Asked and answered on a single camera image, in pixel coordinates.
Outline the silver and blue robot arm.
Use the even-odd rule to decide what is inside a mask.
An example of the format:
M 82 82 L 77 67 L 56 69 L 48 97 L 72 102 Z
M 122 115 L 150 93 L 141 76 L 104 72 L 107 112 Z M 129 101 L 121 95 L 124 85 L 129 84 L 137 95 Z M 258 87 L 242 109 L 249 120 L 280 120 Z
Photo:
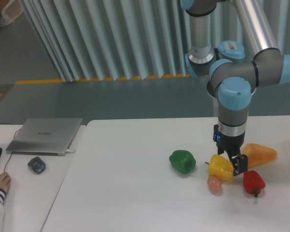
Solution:
M 213 140 L 219 154 L 226 153 L 233 175 L 247 171 L 248 157 L 241 153 L 251 96 L 258 87 L 290 82 L 290 55 L 281 54 L 263 8 L 257 0 L 233 0 L 253 57 L 249 63 L 228 52 L 240 49 L 234 41 L 211 45 L 210 14 L 216 0 L 183 0 L 189 15 L 191 46 L 186 54 L 191 76 L 209 75 L 208 93 L 217 99 L 218 123 Z

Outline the person's hand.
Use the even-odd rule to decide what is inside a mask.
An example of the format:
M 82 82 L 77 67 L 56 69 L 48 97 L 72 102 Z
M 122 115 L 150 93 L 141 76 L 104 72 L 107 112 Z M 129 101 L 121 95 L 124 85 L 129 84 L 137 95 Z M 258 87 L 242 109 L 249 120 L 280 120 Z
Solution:
M 0 190 L 7 193 L 11 185 L 11 177 L 7 172 L 0 174 Z

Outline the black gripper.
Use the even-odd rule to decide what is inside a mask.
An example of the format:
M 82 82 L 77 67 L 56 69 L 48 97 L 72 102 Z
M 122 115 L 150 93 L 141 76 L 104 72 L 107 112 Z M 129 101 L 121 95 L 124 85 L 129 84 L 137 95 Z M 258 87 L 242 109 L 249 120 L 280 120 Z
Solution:
M 233 176 L 247 171 L 248 157 L 241 154 L 240 147 L 244 143 L 245 132 L 238 136 L 227 136 L 220 132 L 218 124 L 214 125 L 213 140 L 216 142 L 217 154 L 226 152 L 233 166 Z

